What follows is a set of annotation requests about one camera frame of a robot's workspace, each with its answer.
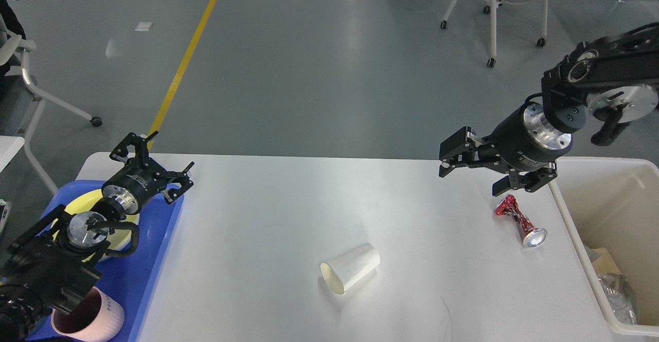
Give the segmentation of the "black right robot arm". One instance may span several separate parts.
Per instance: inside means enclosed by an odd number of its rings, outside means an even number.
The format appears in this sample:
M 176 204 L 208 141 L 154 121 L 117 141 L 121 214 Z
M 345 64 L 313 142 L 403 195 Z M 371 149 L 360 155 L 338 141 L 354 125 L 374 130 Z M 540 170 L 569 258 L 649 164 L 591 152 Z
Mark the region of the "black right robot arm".
M 439 176 L 460 167 L 501 173 L 493 196 L 536 192 L 557 177 L 587 116 L 603 123 L 591 137 L 611 145 L 632 121 L 657 107 L 658 27 L 650 23 L 617 36 L 581 42 L 546 70 L 541 91 L 530 95 L 483 138 L 464 126 L 440 144 Z

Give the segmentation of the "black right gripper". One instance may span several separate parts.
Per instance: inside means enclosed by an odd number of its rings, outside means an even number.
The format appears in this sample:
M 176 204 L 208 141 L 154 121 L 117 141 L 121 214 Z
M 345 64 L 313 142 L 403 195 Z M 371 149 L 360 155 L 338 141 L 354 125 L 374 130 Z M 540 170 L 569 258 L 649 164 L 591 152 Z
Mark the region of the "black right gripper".
M 536 102 L 528 102 L 509 114 L 485 138 L 464 126 L 440 143 L 439 176 L 444 178 L 455 168 L 497 166 L 497 154 L 516 170 L 492 185 L 492 196 L 509 190 L 536 192 L 557 177 L 557 158 L 567 154 L 574 141 L 572 134 L 554 128 Z

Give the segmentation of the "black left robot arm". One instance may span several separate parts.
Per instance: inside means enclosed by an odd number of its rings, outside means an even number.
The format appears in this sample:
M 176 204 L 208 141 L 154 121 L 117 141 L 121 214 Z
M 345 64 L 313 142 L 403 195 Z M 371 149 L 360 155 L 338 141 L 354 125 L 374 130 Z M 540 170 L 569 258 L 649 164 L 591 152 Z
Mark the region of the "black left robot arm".
M 177 172 L 151 158 L 148 143 L 158 135 L 128 133 L 109 154 L 124 164 L 103 183 L 101 198 L 71 214 L 58 205 L 10 244 L 2 266 L 2 341 L 24 341 L 49 310 L 70 315 L 101 279 L 96 264 L 124 258 L 139 246 L 140 230 L 129 222 L 162 194 L 174 203 L 193 187 L 191 165 Z

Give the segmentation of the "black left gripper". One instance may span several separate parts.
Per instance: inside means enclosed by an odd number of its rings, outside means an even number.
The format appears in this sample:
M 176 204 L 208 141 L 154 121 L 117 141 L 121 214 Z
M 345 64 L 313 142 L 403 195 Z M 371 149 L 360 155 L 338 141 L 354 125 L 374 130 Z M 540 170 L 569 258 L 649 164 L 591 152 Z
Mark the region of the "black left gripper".
M 148 143 L 158 133 L 143 137 L 129 132 L 110 152 L 110 159 L 123 163 L 124 168 L 102 185 L 102 196 L 116 201 L 127 215 L 141 212 L 158 193 L 171 205 L 194 185 L 188 173 L 194 161 L 177 172 L 165 170 L 150 157 Z

